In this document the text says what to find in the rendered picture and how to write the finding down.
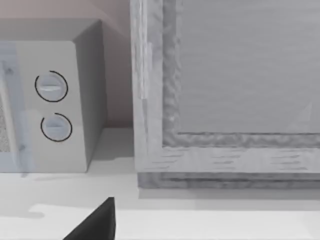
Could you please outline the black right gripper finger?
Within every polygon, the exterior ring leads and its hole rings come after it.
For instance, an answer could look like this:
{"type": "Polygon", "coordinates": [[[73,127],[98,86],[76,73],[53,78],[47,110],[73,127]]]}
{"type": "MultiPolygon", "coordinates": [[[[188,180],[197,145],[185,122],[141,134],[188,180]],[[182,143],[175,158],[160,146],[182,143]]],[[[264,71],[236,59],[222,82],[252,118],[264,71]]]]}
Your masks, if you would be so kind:
{"type": "Polygon", "coordinates": [[[115,198],[108,197],[62,240],[115,240],[115,198]]]}

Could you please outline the smaller pale microwave knob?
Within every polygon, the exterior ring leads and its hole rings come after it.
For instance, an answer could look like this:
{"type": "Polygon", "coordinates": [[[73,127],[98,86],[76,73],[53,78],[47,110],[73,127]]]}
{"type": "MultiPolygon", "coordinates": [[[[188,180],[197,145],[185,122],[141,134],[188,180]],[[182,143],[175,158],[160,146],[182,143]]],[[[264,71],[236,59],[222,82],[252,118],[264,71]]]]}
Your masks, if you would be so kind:
{"type": "Polygon", "coordinates": [[[40,122],[42,134],[50,141],[61,143],[68,140],[73,133],[71,121],[61,113],[43,117],[40,122]]]}

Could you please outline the pale microwave oven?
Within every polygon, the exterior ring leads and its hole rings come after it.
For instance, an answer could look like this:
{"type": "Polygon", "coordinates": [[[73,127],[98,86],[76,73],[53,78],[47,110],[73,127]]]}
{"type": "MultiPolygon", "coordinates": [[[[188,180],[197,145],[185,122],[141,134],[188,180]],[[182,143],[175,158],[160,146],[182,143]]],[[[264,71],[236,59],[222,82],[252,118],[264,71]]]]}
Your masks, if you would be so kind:
{"type": "Polygon", "coordinates": [[[106,81],[102,23],[92,18],[2,18],[0,41],[14,42],[23,89],[28,173],[84,173],[106,119],[106,81]],[[56,71],[68,84],[59,102],[41,99],[37,76],[56,71]],[[41,120],[65,115],[72,135],[47,139],[41,120]]]}

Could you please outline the larger pale microwave knob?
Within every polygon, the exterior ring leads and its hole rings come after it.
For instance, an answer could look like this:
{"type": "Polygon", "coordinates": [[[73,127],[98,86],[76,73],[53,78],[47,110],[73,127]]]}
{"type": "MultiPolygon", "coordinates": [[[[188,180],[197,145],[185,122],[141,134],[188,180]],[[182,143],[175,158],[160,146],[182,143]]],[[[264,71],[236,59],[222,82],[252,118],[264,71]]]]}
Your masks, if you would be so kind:
{"type": "Polygon", "coordinates": [[[34,81],[34,88],[38,96],[49,103],[62,101],[69,91],[65,77],[53,70],[38,75],[34,81]]]}

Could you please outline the pale microwave door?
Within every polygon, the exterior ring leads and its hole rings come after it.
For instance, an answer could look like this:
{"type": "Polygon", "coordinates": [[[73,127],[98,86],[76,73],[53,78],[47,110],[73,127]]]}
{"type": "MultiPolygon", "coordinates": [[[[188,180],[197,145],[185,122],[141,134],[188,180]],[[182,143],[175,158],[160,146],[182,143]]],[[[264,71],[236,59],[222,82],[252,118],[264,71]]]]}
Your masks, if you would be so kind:
{"type": "Polygon", "coordinates": [[[0,173],[28,172],[24,93],[16,45],[0,40],[0,173]]]}

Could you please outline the grey wooden cabinet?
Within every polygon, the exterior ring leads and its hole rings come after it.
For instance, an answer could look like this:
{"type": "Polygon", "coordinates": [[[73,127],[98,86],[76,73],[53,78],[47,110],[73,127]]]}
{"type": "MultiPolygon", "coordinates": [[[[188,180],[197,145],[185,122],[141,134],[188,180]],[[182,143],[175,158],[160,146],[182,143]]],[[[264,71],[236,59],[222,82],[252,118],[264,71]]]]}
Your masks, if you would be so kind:
{"type": "Polygon", "coordinates": [[[141,189],[320,190],[320,0],[130,0],[141,189]]]}

